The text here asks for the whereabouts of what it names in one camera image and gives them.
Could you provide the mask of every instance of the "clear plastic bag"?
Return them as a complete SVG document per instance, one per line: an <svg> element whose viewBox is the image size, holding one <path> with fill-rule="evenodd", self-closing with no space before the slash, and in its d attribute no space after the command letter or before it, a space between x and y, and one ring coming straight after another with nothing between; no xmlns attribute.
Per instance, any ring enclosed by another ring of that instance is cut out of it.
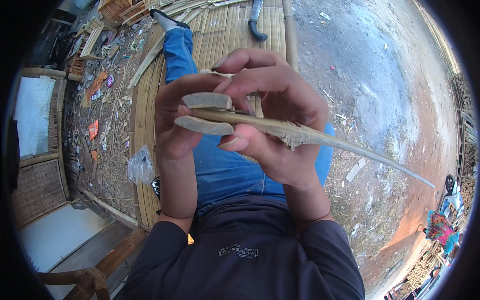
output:
<svg viewBox="0 0 480 300"><path fill-rule="evenodd" d="M153 181L155 171L147 145L143 145L137 153L130 157L127 174L128 178L136 184L139 183L139 180L145 184L150 184Z"/></svg>

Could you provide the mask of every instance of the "person's right hand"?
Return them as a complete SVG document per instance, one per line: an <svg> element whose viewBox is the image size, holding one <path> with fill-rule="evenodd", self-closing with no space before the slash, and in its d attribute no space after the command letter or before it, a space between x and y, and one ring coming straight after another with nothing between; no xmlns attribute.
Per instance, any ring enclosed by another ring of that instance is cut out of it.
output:
<svg viewBox="0 0 480 300"><path fill-rule="evenodd" d="M233 103L243 103L247 94L262 97L265 118L286 120L324 131L328 116L326 102L276 52L237 49L214 65L220 73L237 73L222 82L216 93L229 95ZM233 135L224 136L219 148L255 158L272 180L292 187L305 187L316 180L315 160L319 145L306 144L291 151L282 141L246 124L235 126Z"/></svg>

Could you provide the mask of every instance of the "shirt logo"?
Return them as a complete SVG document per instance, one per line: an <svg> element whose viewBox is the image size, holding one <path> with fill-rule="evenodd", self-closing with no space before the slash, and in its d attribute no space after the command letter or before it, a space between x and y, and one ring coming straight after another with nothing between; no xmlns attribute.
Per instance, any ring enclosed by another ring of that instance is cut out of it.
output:
<svg viewBox="0 0 480 300"><path fill-rule="evenodd" d="M227 253L230 253L232 251L235 251L240 257L257 257L258 255L258 249L248 249L248 248L241 248L240 245L231 245L229 247L225 247L220 249L218 252L218 257L225 255Z"/></svg>

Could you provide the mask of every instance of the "dark t-shirt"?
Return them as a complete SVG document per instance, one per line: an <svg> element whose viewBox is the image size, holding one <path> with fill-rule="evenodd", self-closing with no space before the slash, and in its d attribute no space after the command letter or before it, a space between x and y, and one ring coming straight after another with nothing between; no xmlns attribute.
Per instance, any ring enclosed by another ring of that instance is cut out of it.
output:
<svg viewBox="0 0 480 300"><path fill-rule="evenodd" d="M223 200L201 218L195 243L158 222L123 288L126 299L364 299L346 232L334 221L298 237L285 203Z"/></svg>

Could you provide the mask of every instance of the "motorcycle wheel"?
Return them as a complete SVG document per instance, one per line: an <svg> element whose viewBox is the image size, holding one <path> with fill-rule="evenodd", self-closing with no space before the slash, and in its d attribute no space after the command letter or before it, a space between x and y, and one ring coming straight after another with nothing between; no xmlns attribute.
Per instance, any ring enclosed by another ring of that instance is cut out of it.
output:
<svg viewBox="0 0 480 300"><path fill-rule="evenodd" d="M445 179L445 188L447 189L447 196L453 193L453 186L455 185L455 178L452 175L448 175Z"/></svg>

